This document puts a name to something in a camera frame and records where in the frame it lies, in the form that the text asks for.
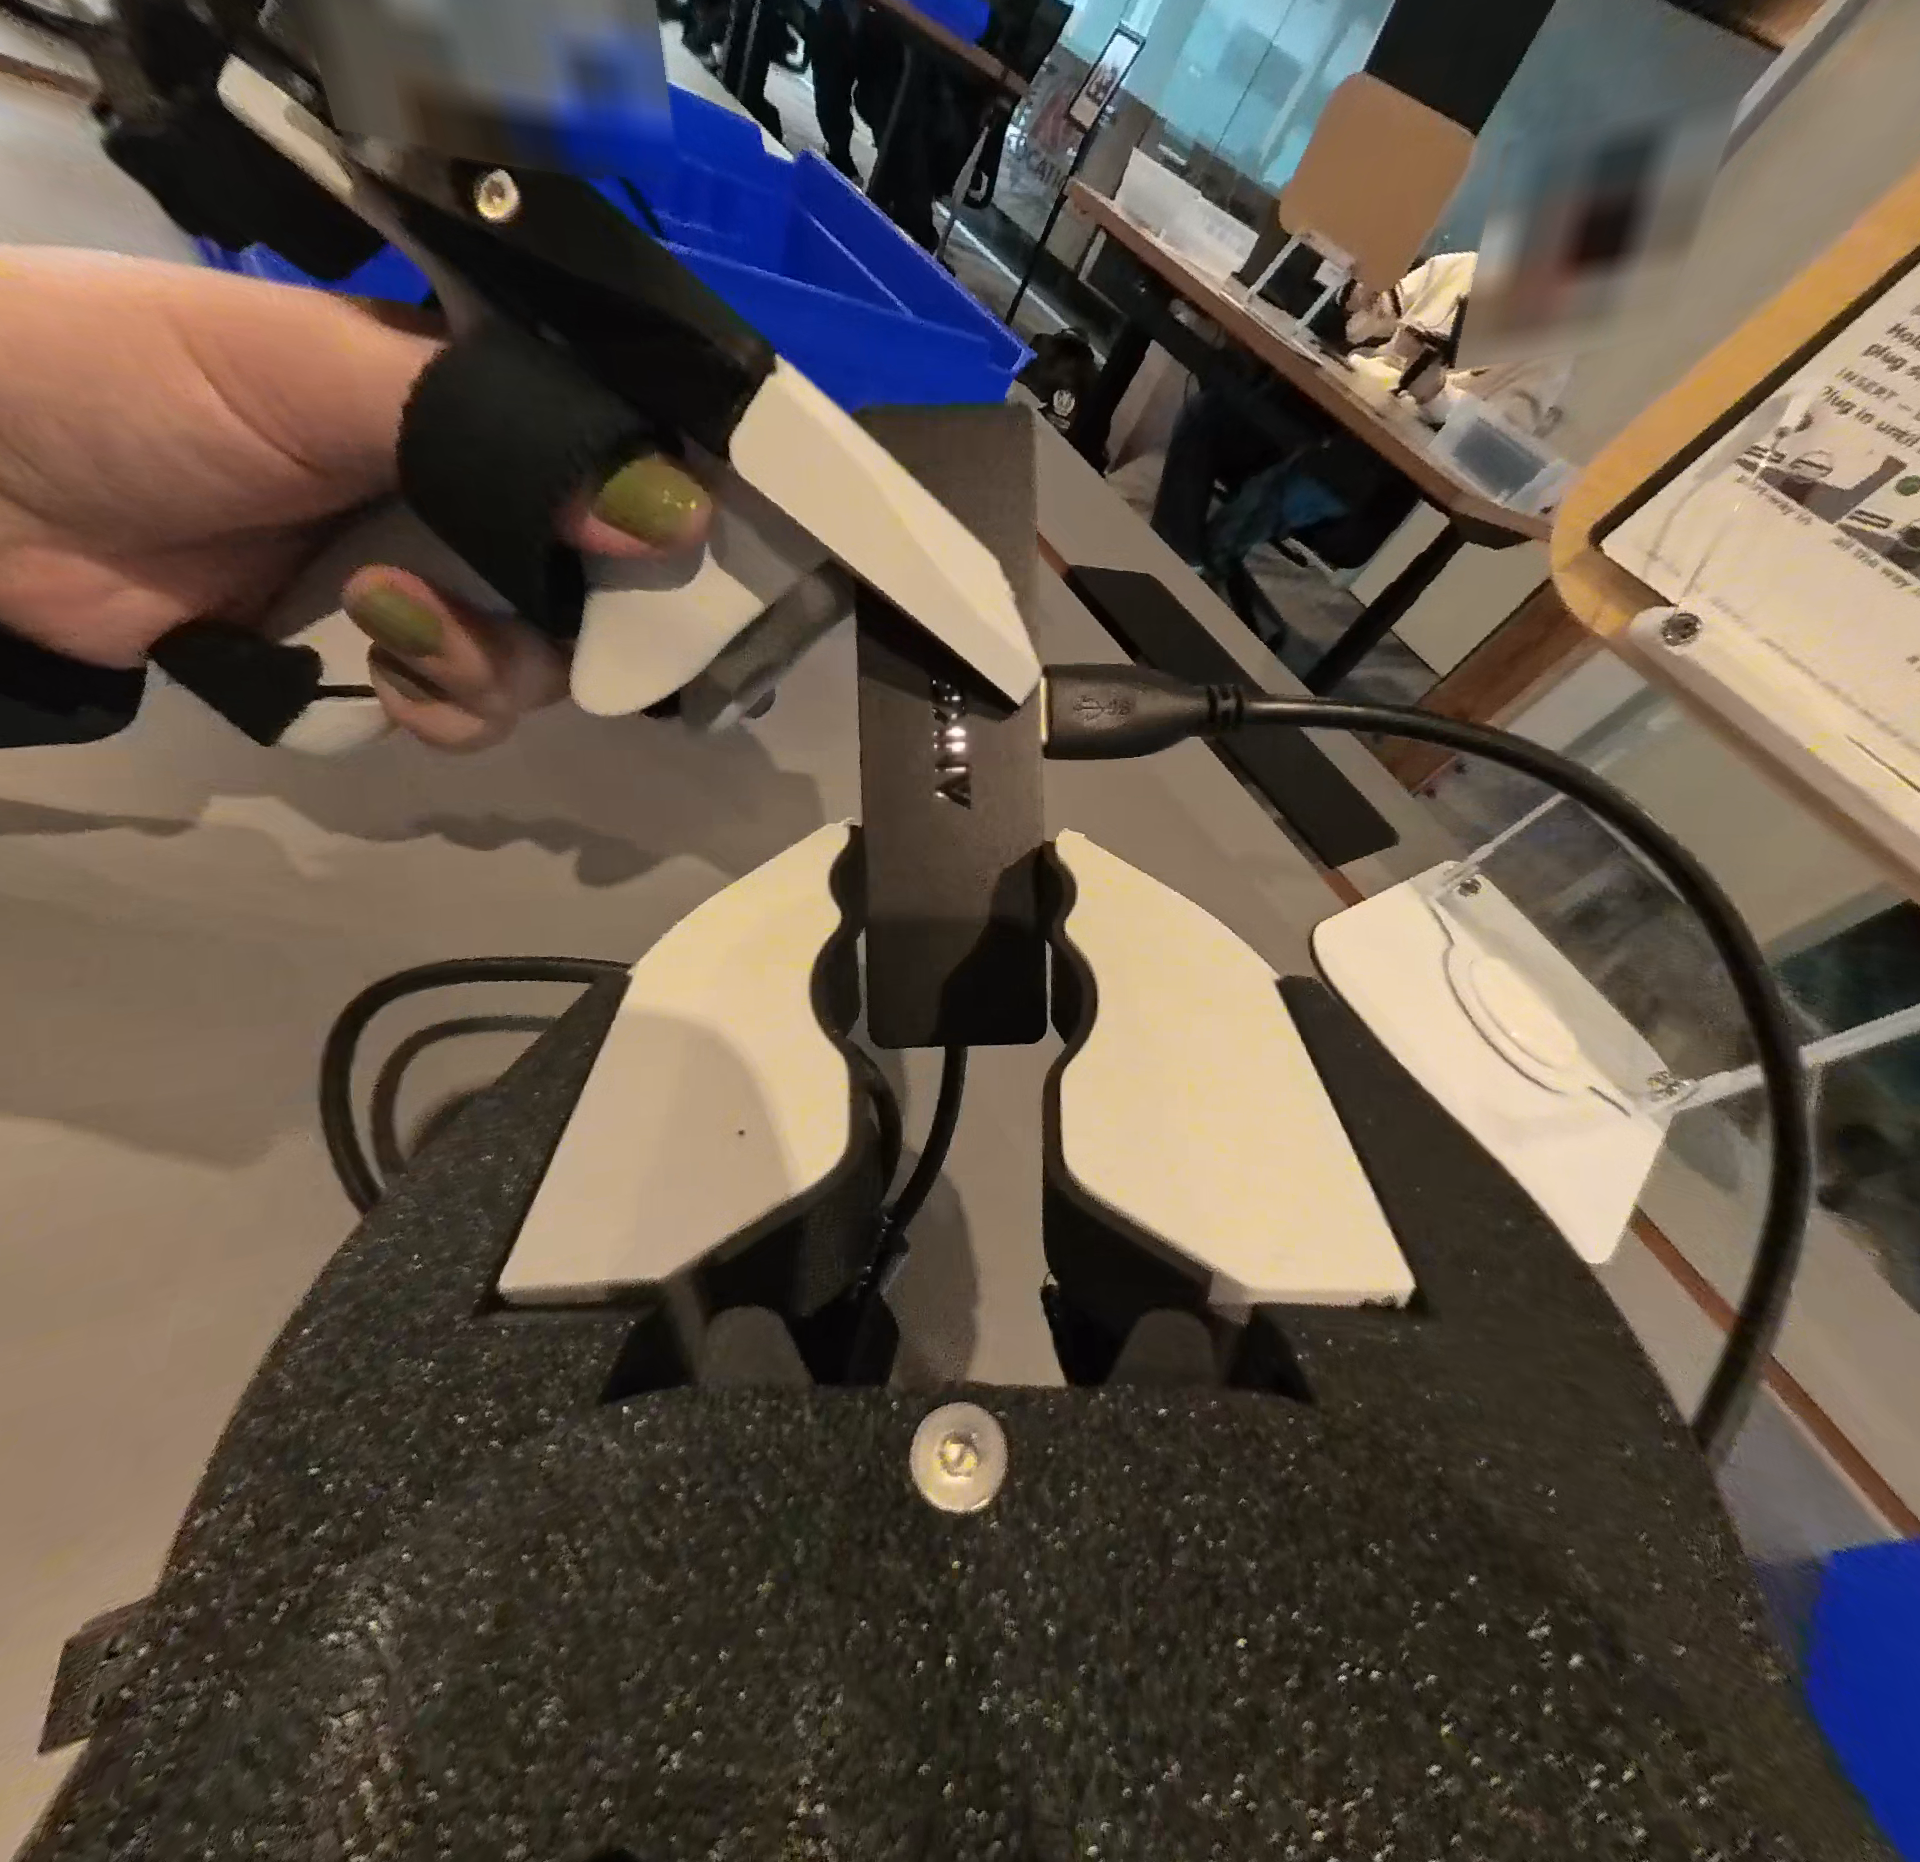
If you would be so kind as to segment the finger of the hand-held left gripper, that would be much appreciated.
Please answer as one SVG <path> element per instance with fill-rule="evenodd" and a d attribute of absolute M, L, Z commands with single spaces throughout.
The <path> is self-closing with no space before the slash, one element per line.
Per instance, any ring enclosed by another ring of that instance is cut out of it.
<path fill-rule="evenodd" d="M 1008 708 L 1037 689 L 1003 562 L 795 365 L 774 363 L 733 426 L 714 507 L 708 567 L 752 607 L 685 683 L 690 728 L 718 732 L 759 711 L 859 589 L 922 630 L 962 683 Z"/>

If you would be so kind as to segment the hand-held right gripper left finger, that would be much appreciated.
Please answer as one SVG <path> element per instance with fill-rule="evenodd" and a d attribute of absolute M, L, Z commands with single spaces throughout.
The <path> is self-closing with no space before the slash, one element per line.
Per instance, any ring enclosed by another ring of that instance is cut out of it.
<path fill-rule="evenodd" d="M 882 1150 L 854 1063 L 862 873 L 835 820 L 710 895 L 628 970 L 499 1268 L 516 1310 L 652 1300 L 685 1341 L 835 1310 L 875 1248 Z"/>

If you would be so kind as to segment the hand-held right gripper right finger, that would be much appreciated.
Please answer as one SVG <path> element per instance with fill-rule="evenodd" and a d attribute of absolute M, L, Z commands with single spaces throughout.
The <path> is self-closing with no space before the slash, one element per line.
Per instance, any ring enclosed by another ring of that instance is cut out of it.
<path fill-rule="evenodd" d="M 1051 847 L 1044 1257 L 1117 1341 L 1142 1317 L 1404 1310 L 1417 1283 L 1279 970 L 1080 832 Z"/>

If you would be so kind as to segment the person's left hand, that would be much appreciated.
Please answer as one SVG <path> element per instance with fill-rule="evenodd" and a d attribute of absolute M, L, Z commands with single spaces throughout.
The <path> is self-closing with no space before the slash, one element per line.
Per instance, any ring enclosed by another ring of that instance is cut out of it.
<path fill-rule="evenodd" d="M 2 619 L 123 671 L 174 629 L 261 619 L 395 488 L 405 399 L 445 330 L 395 305 L 111 252 L 2 251 Z M 641 456 L 574 499 L 583 555 L 681 555 L 708 491 Z M 564 696 L 566 661 L 407 570 L 345 581 L 395 729 L 472 753 Z"/>

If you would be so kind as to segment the black backpack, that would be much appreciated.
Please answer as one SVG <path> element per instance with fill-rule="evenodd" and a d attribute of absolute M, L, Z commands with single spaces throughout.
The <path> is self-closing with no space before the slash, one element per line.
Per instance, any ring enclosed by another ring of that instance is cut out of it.
<path fill-rule="evenodd" d="M 1033 396 L 1055 432 L 1068 434 L 1098 384 L 1100 369 L 1091 338 L 1078 328 L 1062 328 L 1033 338 L 1018 384 Z"/>

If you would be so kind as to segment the instruction board on stand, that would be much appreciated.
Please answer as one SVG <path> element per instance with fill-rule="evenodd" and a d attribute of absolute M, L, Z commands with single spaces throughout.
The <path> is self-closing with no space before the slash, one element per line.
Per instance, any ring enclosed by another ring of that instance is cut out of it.
<path fill-rule="evenodd" d="M 1704 357 L 1604 450 L 1557 509 L 1550 581 L 1561 605 L 1650 686 L 1833 827 L 1844 847 L 1915 890 L 1915 807 L 1780 760 L 1702 703 L 1670 666 L 1633 643 L 1653 596 L 1597 553 L 1595 535 L 1650 478 L 1775 388 L 1860 296 L 1915 262 L 1915 178 L 1887 195 L 1741 330 Z M 1486 847 L 1388 890 L 1313 933 L 1334 993 L 1416 1081 L 1485 1145 L 1590 1262 L 1619 1245 L 1672 1120 L 1764 1089 L 1758 1061 L 1675 1074 L 1549 931 L 1493 881 L 1493 857 L 1534 823 L 1570 818 L 1550 800 Z"/>

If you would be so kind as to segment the wooden work table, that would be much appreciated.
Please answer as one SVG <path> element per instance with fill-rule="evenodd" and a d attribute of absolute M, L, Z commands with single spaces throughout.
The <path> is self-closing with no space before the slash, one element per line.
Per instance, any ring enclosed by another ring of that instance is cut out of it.
<path fill-rule="evenodd" d="M 1334 690 L 1372 658 L 1380 642 L 1438 585 L 1465 549 L 1543 546 L 1549 515 L 1525 511 L 1474 485 L 1438 450 L 1438 434 L 1389 389 L 1367 384 L 1357 368 L 1313 345 L 1285 311 L 1267 305 L 1237 276 L 1207 271 L 1194 255 L 1123 211 L 1114 196 L 1073 182 L 1068 205 L 1091 219 L 1108 248 L 1125 257 L 1125 289 L 1117 294 L 1119 331 L 1068 426 L 1068 445 L 1107 472 L 1117 408 L 1153 345 L 1211 388 L 1232 384 L 1248 420 L 1269 438 L 1285 426 L 1269 403 L 1273 388 L 1292 392 L 1292 408 L 1317 418 L 1311 446 L 1351 440 L 1357 452 L 1394 469 L 1412 498 L 1440 517 L 1426 546 L 1360 605 L 1357 619 L 1308 671 L 1310 690 Z"/>

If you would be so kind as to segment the small floor sign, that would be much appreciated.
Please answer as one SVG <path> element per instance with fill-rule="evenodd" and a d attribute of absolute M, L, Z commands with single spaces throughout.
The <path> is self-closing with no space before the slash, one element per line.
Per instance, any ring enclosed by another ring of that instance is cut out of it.
<path fill-rule="evenodd" d="M 1108 116 L 1140 59 L 1144 35 L 1117 25 L 1068 99 L 1066 121 L 1075 136 L 1091 136 Z"/>

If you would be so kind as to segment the small wooden board stand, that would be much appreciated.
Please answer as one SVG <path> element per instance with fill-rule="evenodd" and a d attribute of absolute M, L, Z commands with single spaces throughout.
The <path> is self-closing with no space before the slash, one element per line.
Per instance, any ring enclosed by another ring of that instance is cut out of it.
<path fill-rule="evenodd" d="M 1276 199 L 1282 248 L 1238 289 L 1255 298 L 1308 245 L 1322 262 L 1322 296 L 1391 289 L 1416 263 L 1476 152 L 1476 132 L 1372 74 L 1344 78 Z"/>

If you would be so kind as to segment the clear plastic container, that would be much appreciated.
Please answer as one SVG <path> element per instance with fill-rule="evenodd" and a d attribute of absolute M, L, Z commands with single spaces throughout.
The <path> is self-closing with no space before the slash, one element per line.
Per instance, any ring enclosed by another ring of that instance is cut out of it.
<path fill-rule="evenodd" d="M 1435 462 L 1513 513 L 1555 513 L 1576 482 L 1576 466 L 1520 422 L 1467 401 L 1432 440 Z"/>

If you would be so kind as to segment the printed instruction sheet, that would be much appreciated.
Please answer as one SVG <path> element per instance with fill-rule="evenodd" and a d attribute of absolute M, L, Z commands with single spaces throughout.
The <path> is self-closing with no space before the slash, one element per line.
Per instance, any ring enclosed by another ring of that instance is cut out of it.
<path fill-rule="evenodd" d="M 1633 643 L 1780 760 L 1915 807 L 1915 262 L 1595 535 Z"/>

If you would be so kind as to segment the wooden post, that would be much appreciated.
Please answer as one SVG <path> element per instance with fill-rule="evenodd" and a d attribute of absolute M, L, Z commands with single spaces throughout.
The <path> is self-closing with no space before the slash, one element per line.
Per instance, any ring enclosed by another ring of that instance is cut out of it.
<path fill-rule="evenodd" d="M 1538 587 L 1488 638 L 1448 671 L 1416 708 L 1443 721 L 1508 728 L 1557 690 L 1597 648 L 1595 635 Z"/>

